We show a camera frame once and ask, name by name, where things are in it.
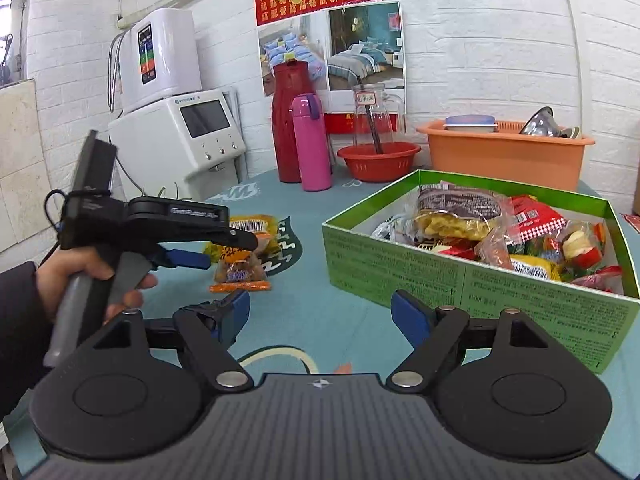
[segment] orange plastic basket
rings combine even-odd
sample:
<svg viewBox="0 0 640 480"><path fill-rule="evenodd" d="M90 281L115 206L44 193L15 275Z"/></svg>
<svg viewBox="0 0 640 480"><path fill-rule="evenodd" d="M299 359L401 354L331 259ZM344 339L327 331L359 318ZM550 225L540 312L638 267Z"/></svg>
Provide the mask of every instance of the orange plastic basket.
<svg viewBox="0 0 640 480"><path fill-rule="evenodd" d="M410 142L385 142L384 153L377 154L373 144L357 144L338 150L351 175L363 182L392 182L411 171L414 156L421 150Z"/></svg>
<svg viewBox="0 0 640 480"><path fill-rule="evenodd" d="M560 139L519 135L525 123L497 121L494 133L450 132L444 121L417 127L429 137L434 170L466 173L575 191L588 137Z"/></svg>

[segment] hand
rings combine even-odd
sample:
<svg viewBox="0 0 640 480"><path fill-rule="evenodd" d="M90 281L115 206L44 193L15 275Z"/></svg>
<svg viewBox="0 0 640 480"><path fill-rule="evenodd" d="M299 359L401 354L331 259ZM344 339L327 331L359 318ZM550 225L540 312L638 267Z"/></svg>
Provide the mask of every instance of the hand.
<svg viewBox="0 0 640 480"><path fill-rule="evenodd" d="M86 272L97 280L108 280L114 272L105 263L98 252L91 247L58 250L36 270L36 286L47 317L53 322L56 319L58 307L64 296L69 278L76 272ZM158 279L152 275L146 275L138 285L138 288L151 288L158 284ZM124 295L124 304L110 305L107 308L104 320L107 322L117 316L126 308L140 308L143 303L142 293L132 290Z"/></svg>

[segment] label on pitcher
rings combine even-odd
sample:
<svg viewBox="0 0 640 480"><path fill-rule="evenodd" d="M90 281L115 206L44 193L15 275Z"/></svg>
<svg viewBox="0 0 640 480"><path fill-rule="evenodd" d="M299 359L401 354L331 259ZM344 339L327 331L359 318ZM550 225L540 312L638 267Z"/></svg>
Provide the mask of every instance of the label on pitcher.
<svg viewBox="0 0 640 480"><path fill-rule="evenodd" d="M376 104L376 93L375 92L358 92L356 94L356 104L358 106L375 106Z"/></svg>

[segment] snack box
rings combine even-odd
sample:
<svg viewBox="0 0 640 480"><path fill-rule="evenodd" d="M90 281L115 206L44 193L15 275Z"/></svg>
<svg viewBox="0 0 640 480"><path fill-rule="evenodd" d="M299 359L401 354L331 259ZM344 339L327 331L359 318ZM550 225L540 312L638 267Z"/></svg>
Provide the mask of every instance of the snack box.
<svg viewBox="0 0 640 480"><path fill-rule="evenodd" d="M604 222L604 261L622 267L622 284L615 294L600 292L370 237L380 223L404 212L419 186L441 181L506 196L530 194L567 219ZM387 307L393 292L404 288L429 306L455 305L472 317L497 318L504 308L519 308L596 373L620 348L640 308L638 279L620 224L609 202L594 196L417 170L328 219L322 236L332 285Z"/></svg>

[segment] display screen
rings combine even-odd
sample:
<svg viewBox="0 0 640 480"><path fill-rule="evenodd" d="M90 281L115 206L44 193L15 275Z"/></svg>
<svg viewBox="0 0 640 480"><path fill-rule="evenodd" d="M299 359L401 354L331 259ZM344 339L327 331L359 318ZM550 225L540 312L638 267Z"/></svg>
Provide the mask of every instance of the display screen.
<svg viewBox="0 0 640 480"><path fill-rule="evenodd" d="M224 130L230 126L219 100L180 108L191 139Z"/></svg>

